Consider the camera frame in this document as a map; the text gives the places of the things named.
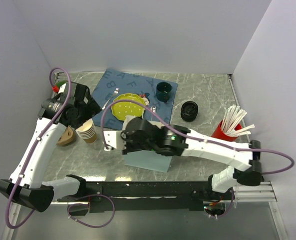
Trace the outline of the stack of brown paper cups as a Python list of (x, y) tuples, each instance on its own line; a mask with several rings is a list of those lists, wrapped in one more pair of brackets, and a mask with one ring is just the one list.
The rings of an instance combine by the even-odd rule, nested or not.
[(96, 128), (91, 118), (75, 131), (88, 144), (94, 143), (97, 140)]

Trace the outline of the light blue paper bag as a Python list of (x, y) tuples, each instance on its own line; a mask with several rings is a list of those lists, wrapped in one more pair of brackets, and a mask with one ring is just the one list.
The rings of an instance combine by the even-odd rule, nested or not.
[(166, 173), (172, 157), (163, 156), (152, 150), (129, 151), (126, 141), (121, 138), (121, 130), (104, 131), (104, 138), (108, 144), (108, 151), (119, 150), (127, 166)]

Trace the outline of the brown cardboard cup carrier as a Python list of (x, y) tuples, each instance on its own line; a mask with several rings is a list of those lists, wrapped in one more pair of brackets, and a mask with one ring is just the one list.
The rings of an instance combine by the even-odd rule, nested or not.
[(59, 140), (57, 141), (58, 146), (66, 146), (70, 143), (72, 143), (75, 140), (75, 132), (71, 128), (71, 126), (68, 126), (65, 130), (65, 132), (61, 135)]

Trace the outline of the stack of black cup lids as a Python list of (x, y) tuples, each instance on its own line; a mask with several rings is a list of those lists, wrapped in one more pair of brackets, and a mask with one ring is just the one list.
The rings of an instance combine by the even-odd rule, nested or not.
[(181, 106), (180, 116), (186, 122), (192, 122), (198, 115), (198, 105), (194, 101), (186, 101)]

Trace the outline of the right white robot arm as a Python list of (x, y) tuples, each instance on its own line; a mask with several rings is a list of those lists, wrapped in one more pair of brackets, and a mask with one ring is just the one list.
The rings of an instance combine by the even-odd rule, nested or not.
[(262, 179), (260, 153), (254, 145), (225, 141), (202, 135), (195, 130), (129, 116), (122, 127), (125, 141), (122, 154), (128, 166), (167, 172), (171, 158), (196, 157), (227, 165), (208, 178), (207, 196), (218, 199), (237, 184), (258, 186)]

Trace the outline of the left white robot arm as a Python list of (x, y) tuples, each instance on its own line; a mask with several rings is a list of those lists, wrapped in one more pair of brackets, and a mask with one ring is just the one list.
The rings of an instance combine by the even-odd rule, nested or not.
[(43, 181), (55, 146), (67, 127), (74, 129), (101, 112), (89, 87), (79, 83), (45, 100), (38, 113), (33, 137), (9, 179), (0, 180), (0, 193), (12, 202), (43, 212), (53, 200), (71, 196), (75, 201), (87, 195), (86, 180), (69, 174), (62, 179)]

